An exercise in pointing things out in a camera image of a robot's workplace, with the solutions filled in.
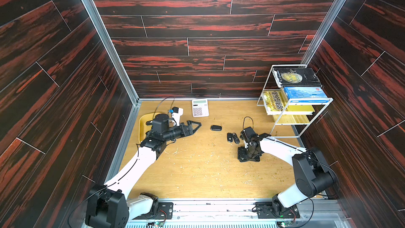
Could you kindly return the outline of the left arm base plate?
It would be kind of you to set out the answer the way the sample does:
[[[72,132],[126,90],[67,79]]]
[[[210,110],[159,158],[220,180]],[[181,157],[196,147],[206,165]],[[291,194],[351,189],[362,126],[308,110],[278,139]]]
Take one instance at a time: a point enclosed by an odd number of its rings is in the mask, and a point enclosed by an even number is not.
[[[152,210],[144,215],[136,217],[137,220],[171,220],[173,218],[173,202],[158,202]]]

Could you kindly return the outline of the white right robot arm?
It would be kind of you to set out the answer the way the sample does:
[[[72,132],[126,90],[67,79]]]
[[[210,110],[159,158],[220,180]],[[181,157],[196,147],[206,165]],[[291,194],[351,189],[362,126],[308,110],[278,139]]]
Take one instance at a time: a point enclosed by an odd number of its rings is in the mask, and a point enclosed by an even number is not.
[[[317,148],[301,148],[282,142],[267,133],[257,134],[252,127],[241,131],[245,146],[238,148],[238,160],[259,162],[263,154],[275,156],[292,166],[294,184],[272,197],[272,213],[282,216],[297,203],[312,198],[338,183],[336,173]]]

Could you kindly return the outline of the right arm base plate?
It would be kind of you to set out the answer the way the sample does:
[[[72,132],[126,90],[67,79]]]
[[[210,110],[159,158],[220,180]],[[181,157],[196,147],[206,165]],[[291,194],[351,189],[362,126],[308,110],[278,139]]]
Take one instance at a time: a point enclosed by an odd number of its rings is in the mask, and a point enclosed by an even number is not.
[[[259,219],[297,219],[300,218],[296,205],[285,208],[281,203],[272,201],[255,202],[252,212],[256,213]]]

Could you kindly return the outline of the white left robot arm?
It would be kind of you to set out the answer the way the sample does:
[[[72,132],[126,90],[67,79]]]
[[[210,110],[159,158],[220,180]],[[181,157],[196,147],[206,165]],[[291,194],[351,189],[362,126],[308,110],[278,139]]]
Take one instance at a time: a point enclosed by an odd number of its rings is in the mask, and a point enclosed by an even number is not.
[[[142,193],[129,199],[129,194],[143,173],[160,157],[168,143],[193,135],[200,122],[180,122],[178,116],[157,114],[146,122],[151,129],[127,165],[104,185],[95,185],[86,199],[85,224],[92,228],[124,228],[140,216],[153,219],[163,211],[158,197]]]

